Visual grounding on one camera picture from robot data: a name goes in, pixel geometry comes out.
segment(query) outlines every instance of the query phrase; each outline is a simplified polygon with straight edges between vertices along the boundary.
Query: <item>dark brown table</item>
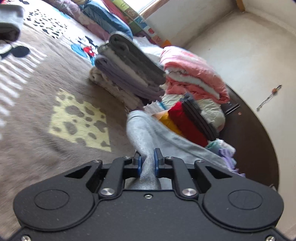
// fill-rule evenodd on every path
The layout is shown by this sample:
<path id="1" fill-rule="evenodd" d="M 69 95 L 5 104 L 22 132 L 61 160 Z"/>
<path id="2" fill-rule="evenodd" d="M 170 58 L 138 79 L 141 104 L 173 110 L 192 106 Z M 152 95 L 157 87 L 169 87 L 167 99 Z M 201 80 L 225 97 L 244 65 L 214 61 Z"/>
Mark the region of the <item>dark brown table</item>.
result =
<path id="1" fill-rule="evenodd" d="M 237 168 L 246 177 L 276 189 L 279 186 L 279 167 L 272 142 L 253 111 L 229 88 L 230 103 L 223 104 L 226 114 L 224 129 L 219 138 L 236 149 Z"/>

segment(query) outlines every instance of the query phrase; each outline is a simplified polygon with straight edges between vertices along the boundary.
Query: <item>brown plush blanket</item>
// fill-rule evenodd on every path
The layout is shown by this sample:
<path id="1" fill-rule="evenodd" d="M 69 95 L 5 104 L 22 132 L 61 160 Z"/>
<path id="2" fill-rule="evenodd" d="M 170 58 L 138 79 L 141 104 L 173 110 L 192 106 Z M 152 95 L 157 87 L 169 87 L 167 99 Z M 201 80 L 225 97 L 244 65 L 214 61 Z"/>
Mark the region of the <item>brown plush blanket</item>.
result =
<path id="1" fill-rule="evenodd" d="M 12 209 L 23 188 L 75 166 L 133 155 L 122 103 L 88 81 L 91 63 L 62 38 L 23 27 L 29 55 L 0 59 L 0 235 L 19 228 Z"/>

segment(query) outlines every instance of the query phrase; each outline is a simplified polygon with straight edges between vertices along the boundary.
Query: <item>screw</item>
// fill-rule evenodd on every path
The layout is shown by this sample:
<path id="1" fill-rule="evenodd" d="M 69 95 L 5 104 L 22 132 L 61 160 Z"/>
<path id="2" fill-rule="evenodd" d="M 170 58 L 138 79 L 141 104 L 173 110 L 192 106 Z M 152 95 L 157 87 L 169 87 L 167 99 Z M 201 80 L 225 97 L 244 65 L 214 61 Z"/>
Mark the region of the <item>screw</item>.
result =
<path id="1" fill-rule="evenodd" d="M 182 191 L 182 193 L 183 193 L 183 195 L 190 197 L 190 196 L 194 196 L 195 194 L 197 194 L 197 191 L 193 188 L 186 188 Z"/>
<path id="2" fill-rule="evenodd" d="M 151 194 L 146 194 L 144 197 L 145 197 L 146 199 L 151 199 L 151 198 L 153 198 L 153 196 L 152 196 Z"/>
<path id="3" fill-rule="evenodd" d="M 265 241 L 276 241 L 276 238 L 274 236 L 268 236 Z"/>
<path id="4" fill-rule="evenodd" d="M 103 188 L 101 189 L 100 193 L 104 196 L 111 196 L 115 193 L 115 191 L 112 188 Z"/>
<path id="5" fill-rule="evenodd" d="M 24 235 L 20 238 L 21 241 L 31 241 L 31 238 L 27 235 Z"/>

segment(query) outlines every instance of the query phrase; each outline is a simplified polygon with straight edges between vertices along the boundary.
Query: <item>yellow patch with gray spots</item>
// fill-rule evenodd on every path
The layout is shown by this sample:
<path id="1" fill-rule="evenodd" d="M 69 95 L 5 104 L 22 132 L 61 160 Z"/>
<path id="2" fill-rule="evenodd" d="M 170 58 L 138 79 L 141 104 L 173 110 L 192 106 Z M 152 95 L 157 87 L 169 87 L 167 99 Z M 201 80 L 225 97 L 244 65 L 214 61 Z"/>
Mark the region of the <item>yellow patch with gray spots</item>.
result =
<path id="1" fill-rule="evenodd" d="M 88 102 L 78 103 L 74 95 L 62 89 L 56 101 L 49 133 L 72 143 L 111 152 L 104 113 Z"/>

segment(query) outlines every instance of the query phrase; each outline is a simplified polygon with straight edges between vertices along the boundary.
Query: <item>white floor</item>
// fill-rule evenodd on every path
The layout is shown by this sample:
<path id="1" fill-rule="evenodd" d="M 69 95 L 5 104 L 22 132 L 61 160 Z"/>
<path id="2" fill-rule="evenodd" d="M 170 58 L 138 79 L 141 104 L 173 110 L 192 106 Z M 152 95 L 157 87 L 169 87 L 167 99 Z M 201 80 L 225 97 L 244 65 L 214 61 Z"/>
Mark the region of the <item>white floor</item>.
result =
<path id="1" fill-rule="evenodd" d="M 296 224 L 296 36 L 251 13 L 233 12 L 187 49 L 213 65 L 266 128 L 278 157 L 285 203 L 277 228 L 291 237 Z M 280 84 L 278 95 L 256 112 Z"/>

